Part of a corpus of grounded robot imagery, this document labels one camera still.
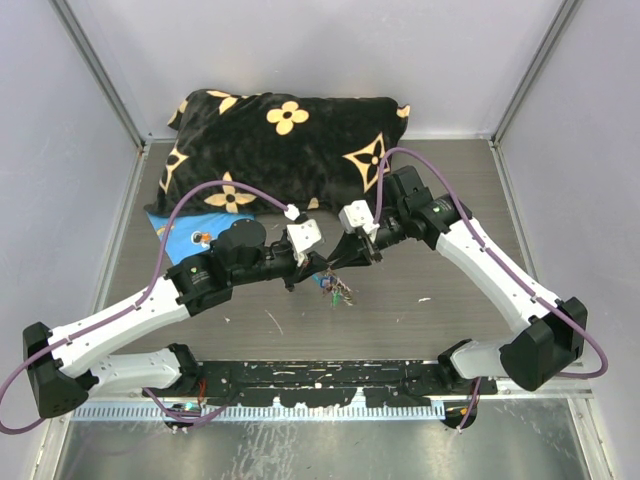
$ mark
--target tan flower pattern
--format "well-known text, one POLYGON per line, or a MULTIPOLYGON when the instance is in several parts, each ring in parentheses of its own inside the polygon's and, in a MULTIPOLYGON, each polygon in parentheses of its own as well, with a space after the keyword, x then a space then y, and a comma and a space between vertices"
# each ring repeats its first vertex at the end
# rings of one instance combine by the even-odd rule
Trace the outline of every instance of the tan flower pattern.
POLYGON ((274 108, 267 112, 267 122, 276 124, 278 135, 287 135, 296 123, 309 120, 309 112, 299 107, 298 102, 284 102, 281 108, 274 108))
POLYGON ((166 194, 169 191, 169 184, 171 183, 171 179, 173 178, 173 172, 176 168, 178 168, 182 163, 189 158, 188 155, 183 155, 178 151, 178 147, 174 146, 171 153, 169 153, 169 158, 167 158, 167 163, 164 168, 166 170, 165 175, 160 177, 160 188, 164 190, 166 194))
POLYGON ((234 97, 230 93, 220 92, 218 90, 207 90, 207 93, 212 97, 222 98, 220 105, 218 106, 218 111, 220 115, 233 107, 238 101, 239 97, 234 97))
MULTIPOLYGON (((226 172, 222 179, 228 182, 233 181, 229 172, 226 172)), ((229 213, 238 213, 238 205, 246 205, 256 199, 256 196, 250 193, 236 192, 235 187, 232 185, 223 185, 222 191, 223 193, 216 193, 205 198, 205 203, 214 207, 225 207, 229 213)))
POLYGON ((398 108, 398 110, 396 110, 396 115, 398 115, 400 118, 408 118, 410 112, 411 105, 405 105, 404 107, 398 108))
MULTIPOLYGON (((384 156, 384 138, 382 132, 378 134, 373 142, 364 148, 352 153, 343 155, 344 158, 353 162, 362 176, 363 191, 369 190, 378 181, 378 164, 384 156)), ((389 172, 389 165, 384 171, 389 172)))
POLYGON ((169 121, 167 122, 168 125, 171 125, 176 117, 178 116, 178 113, 184 113, 184 111, 187 109, 187 104, 189 102, 187 102, 186 100, 183 100, 182 103, 180 104, 180 106, 178 107, 178 110, 176 110, 175 112, 173 112, 173 115, 171 115, 171 118, 169 119, 169 121))

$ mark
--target blue cloth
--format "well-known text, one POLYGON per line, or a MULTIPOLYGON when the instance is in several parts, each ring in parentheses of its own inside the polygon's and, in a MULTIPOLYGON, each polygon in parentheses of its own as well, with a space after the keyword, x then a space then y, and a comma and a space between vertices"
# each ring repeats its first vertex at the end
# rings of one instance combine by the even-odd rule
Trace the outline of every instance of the blue cloth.
MULTIPOLYGON (((162 238, 168 218, 157 217, 147 213, 151 225, 159 238, 162 238)), ((233 214, 233 213, 207 213, 192 217, 178 217, 173 223, 171 235, 167 242, 166 252, 175 265, 180 261, 204 252, 209 248, 209 242, 215 240, 220 232, 227 230, 233 222, 243 218, 254 218, 253 215, 233 214)))

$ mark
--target pillow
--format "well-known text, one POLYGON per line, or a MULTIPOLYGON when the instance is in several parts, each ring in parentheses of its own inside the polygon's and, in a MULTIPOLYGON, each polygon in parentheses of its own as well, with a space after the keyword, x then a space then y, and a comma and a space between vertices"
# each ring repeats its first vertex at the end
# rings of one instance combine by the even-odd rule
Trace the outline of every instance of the pillow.
MULTIPOLYGON (((391 98, 249 97, 191 93, 169 126, 178 131, 147 211, 169 216, 193 187, 225 179, 259 188, 301 210, 339 212, 376 183, 378 162, 407 128, 409 106, 391 98)), ((277 207, 234 187, 206 189, 181 215, 260 214, 277 207)))

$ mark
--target white connector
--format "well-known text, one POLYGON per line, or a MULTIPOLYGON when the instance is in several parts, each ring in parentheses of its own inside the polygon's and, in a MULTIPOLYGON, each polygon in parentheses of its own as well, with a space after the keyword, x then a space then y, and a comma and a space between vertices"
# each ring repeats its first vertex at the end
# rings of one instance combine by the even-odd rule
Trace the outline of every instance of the white connector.
POLYGON ((346 233, 355 233, 357 228, 362 227, 371 241, 375 242, 380 225, 374 223, 373 215, 365 200, 356 200, 351 205, 346 205, 340 210, 338 217, 346 233))
POLYGON ((298 262, 298 266, 306 261, 307 253, 324 243, 322 232, 313 219, 301 224, 287 225, 287 237, 291 245, 293 245, 293 255, 298 262))
POLYGON ((300 210, 298 210, 298 207, 290 203, 287 205, 287 211, 284 212, 284 216, 292 222, 295 222, 296 218, 300 216, 300 210))

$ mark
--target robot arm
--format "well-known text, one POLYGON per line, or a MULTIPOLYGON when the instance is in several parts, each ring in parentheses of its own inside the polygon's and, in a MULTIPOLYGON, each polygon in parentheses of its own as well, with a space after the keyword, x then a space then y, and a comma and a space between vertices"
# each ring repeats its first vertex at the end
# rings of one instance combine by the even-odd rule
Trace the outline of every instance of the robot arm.
POLYGON ((480 288, 512 332, 510 337, 499 341, 464 340, 441 354, 438 361, 448 384, 481 376, 508 376, 522 388, 533 391, 580 357, 583 337, 540 303, 545 300, 557 305, 584 328, 587 311, 579 300, 571 298, 563 302, 533 280, 489 238, 463 206, 472 228, 485 242, 481 247, 451 198, 444 195, 434 199, 414 167, 403 167, 386 176, 384 182, 386 207, 380 225, 374 224, 365 201, 349 205, 341 212, 345 234, 329 257, 332 268, 380 261, 382 249, 406 238, 424 241, 480 288), (528 295, 514 277, 535 294, 528 295))
POLYGON ((198 381, 199 366, 186 346, 173 344, 148 354, 111 353, 153 330, 230 300, 234 286, 282 278, 292 290, 296 283, 328 268, 326 260, 314 252, 324 242, 318 225, 304 215, 287 226, 279 241, 269 247, 265 241, 260 223, 240 220, 221 233, 209 251, 170 268, 140 306, 136 301, 144 291, 68 325, 27 327, 25 357, 134 306, 130 313, 68 341, 29 367, 41 418, 67 413, 98 392, 121 394, 141 387, 188 392, 198 381))

